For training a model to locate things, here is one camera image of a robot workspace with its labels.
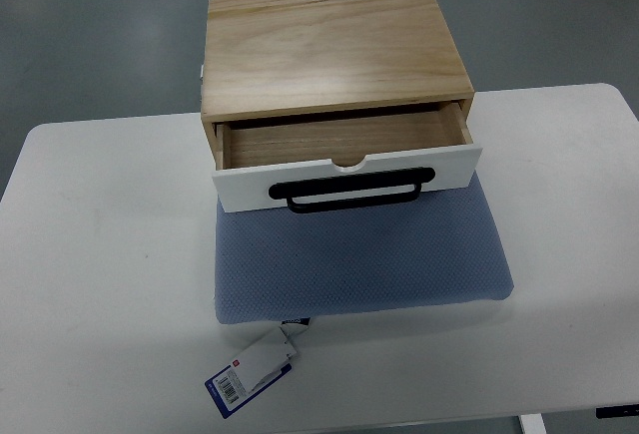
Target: wooden drawer box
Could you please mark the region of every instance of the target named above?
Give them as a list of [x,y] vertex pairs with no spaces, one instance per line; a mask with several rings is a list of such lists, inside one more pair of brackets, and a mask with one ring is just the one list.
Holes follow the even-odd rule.
[[210,0],[202,95],[226,212],[408,201],[481,153],[435,0]]

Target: seat cushion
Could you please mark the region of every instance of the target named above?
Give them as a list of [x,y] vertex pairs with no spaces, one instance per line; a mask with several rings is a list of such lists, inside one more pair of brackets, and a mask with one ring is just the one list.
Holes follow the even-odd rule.
[[218,204],[224,324],[505,299],[513,283],[477,174],[411,203],[296,215]]

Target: barcode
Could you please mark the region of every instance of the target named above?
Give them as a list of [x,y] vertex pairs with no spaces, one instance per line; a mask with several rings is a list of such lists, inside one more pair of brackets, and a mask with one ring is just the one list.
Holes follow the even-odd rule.
[[233,384],[231,384],[228,377],[223,377],[218,381],[218,389],[222,392],[222,394],[224,394],[224,398],[229,404],[233,404],[240,399],[235,387],[233,387]]

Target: table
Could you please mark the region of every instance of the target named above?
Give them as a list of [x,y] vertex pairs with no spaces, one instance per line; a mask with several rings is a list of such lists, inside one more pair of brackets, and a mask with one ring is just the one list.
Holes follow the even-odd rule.
[[215,320],[198,114],[43,125],[0,204],[0,432],[292,432],[639,401],[639,123],[607,85],[479,93],[515,288],[327,316],[228,420],[204,387],[274,326]]

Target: black metal handle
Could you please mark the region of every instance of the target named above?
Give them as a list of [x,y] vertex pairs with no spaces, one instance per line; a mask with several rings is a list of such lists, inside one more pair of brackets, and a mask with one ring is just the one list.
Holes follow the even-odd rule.
[[[273,200],[287,200],[289,209],[298,214],[330,212],[351,208],[373,207],[395,203],[412,202],[419,197],[421,184],[435,178],[433,168],[409,168],[392,172],[365,173],[343,177],[300,180],[277,183],[269,188]],[[379,188],[413,186],[409,192],[375,195],[347,200],[331,200],[317,203],[297,203],[294,198],[331,195],[335,193],[359,192]]]

